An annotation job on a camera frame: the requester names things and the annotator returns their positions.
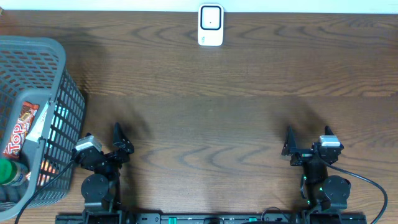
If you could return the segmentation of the green lid jar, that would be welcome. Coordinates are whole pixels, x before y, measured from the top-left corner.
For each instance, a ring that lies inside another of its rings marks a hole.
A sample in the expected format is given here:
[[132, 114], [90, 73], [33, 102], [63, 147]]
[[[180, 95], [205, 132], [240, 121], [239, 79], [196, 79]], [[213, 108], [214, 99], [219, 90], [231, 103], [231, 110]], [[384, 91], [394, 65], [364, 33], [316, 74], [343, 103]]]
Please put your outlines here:
[[29, 170], [24, 164], [1, 159], [1, 185], [20, 186], [27, 180], [28, 173]]

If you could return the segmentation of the orange snack packet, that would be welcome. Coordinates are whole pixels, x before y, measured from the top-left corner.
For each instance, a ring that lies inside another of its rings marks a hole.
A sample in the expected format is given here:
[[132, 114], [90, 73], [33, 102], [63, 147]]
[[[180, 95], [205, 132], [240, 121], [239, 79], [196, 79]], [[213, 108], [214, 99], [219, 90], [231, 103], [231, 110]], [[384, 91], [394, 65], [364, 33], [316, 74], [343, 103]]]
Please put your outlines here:
[[54, 175], [58, 174], [60, 166], [55, 162], [44, 160], [40, 164], [40, 171], [37, 179], [37, 186], [43, 187], [48, 181], [50, 181]]

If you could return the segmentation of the white wet wipes pack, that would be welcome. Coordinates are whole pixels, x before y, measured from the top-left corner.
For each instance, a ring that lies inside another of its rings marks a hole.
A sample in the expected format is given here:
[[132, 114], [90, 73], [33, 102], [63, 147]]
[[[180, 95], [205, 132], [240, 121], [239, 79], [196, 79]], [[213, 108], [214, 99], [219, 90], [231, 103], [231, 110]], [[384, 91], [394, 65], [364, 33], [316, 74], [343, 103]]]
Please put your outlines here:
[[47, 111], [49, 108], [49, 103], [46, 102], [42, 111], [40, 112], [39, 116], [35, 120], [35, 124], [31, 128], [29, 134], [27, 135], [26, 139], [33, 142], [38, 142], [42, 136], [44, 123], [47, 117]]

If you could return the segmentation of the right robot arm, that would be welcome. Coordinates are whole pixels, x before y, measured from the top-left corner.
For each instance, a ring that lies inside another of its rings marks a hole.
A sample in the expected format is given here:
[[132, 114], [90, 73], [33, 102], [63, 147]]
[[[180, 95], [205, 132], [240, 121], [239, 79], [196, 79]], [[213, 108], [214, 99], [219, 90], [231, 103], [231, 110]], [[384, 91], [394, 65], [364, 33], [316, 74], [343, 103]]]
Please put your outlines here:
[[290, 156], [291, 166], [303, 168], [300, 184], [302, 197], [309, 201], [309, 207], [318, 212], [340, 212], [347, 209], [351, 183], [338, 175], [329, 175], [327, 167], [338, 160], [344, 149], [329, 126], [325, 133], [308, 149], [297, 146], [294, 132], [287, 128], [287, 135], [281, 154]]

